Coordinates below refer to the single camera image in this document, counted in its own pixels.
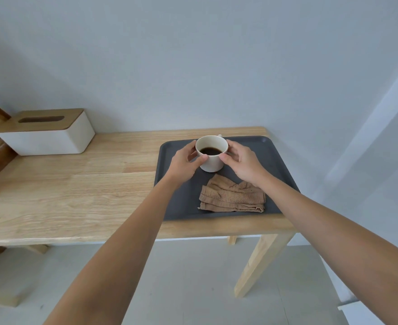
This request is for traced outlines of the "person's left hand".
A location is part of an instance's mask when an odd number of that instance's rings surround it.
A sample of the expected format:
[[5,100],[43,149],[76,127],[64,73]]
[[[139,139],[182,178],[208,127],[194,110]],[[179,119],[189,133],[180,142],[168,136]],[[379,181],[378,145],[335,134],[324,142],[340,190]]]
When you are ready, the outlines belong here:
[[198,153],[195,148],[196,140],[179,149],[173,156],[169,169],[163,177],[163,181],[174,189],[179,188],[184,182],[190,180],[200,166],[191,166]]

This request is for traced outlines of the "dark grey tray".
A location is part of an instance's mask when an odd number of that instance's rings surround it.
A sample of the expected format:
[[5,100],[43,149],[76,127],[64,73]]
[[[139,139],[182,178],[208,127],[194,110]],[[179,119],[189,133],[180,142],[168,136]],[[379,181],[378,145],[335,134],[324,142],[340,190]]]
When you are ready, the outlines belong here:
[[[256,153],[262,166],[273,176],[293,189],[299,191],[293,177],[287,169],[272,140],[266,136],[228,136],[228,139],[249,147]],[[172,157],[177,150],[190,143],[191,139],[173,140],[163,143],[159,149],[154,184],[156,185],[167,172]],[[177,189],[166,209],[164,220],[186,220],[199,218],[235,217],[259,214],[253,211],[212,212],[199,209],[199,196],[202,186],[206,185],[214,173],[198,169],[193,177]]]

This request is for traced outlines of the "person's right forearm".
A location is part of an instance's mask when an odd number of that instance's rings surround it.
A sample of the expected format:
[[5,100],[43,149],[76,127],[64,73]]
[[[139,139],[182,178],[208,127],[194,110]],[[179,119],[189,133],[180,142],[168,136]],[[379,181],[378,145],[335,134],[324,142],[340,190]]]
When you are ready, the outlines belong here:
[[398,325],[398,247],[271,174],[260,174],[256,185],[359,301],[384,324]]

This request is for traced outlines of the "person's right hand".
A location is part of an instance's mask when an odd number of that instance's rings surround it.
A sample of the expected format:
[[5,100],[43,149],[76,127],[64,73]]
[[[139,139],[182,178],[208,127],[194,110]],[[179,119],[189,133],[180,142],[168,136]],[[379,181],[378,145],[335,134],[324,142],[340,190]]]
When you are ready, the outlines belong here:
[[229,145],[227,154],[232,154],[234,158],[236,157],[236,164],[228,166],[241,180],[267,191],[270,174],[261,165],[255,152],[238,142],[229,139],[226,141]]

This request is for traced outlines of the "person's left forearm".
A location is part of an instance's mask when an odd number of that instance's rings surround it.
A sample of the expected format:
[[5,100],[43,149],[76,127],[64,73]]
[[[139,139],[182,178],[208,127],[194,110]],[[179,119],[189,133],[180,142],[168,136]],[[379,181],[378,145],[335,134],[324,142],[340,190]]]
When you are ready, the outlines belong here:
[[43,325],[121,325],[168,203],[187,180],[163,177],[80,271]]

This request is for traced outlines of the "white ceramic cup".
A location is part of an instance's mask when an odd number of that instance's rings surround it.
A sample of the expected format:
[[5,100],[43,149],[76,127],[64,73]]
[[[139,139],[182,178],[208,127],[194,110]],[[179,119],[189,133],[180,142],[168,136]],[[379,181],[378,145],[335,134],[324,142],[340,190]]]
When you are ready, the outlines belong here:
[[[196,141],[196,151],[198,155],[202,154],[199,152],[200,149],[205,147],[214,147],[220,149],[223,153],[228,152],[228,142],[221,134],[219,135],[208,135],[199,138]],[[219,159],[219,156],[209,156],[207,162],[205,162],[200,168],[209,173],[218,172],[224,166],[224,163]]]

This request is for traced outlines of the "light wooden table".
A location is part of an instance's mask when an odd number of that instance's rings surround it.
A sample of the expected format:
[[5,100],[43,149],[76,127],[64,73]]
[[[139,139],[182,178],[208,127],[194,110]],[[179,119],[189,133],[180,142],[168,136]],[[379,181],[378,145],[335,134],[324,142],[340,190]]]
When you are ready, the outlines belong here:
[[[0,246],[106,241],[154,185],[160,146],[210,134],[266,136],[262,126],[97,134],[85,152],[17,156],[0,171]],[[157,239],[263,234],[234,288],[243,297],[294,237],[282,214],[164,221]]]

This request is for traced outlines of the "white tissue box wooden lid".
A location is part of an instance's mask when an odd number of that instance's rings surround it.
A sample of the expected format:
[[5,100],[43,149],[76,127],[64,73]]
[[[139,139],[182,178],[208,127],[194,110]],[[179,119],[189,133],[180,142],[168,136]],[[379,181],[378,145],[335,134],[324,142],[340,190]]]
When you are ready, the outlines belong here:
[[94,136],[82,108],[22,111],[0,125],[0,138],[20,156],[80,154]]

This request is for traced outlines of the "folded brown towel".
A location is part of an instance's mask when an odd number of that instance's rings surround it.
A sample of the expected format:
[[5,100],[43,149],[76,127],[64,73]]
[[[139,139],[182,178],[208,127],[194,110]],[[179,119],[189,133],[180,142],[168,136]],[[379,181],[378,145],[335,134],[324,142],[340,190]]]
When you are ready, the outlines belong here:
[[263,213],[266,194],[249,182],[236,184],[215,174],[202,186],[199,200],[198,209],[203,211]]

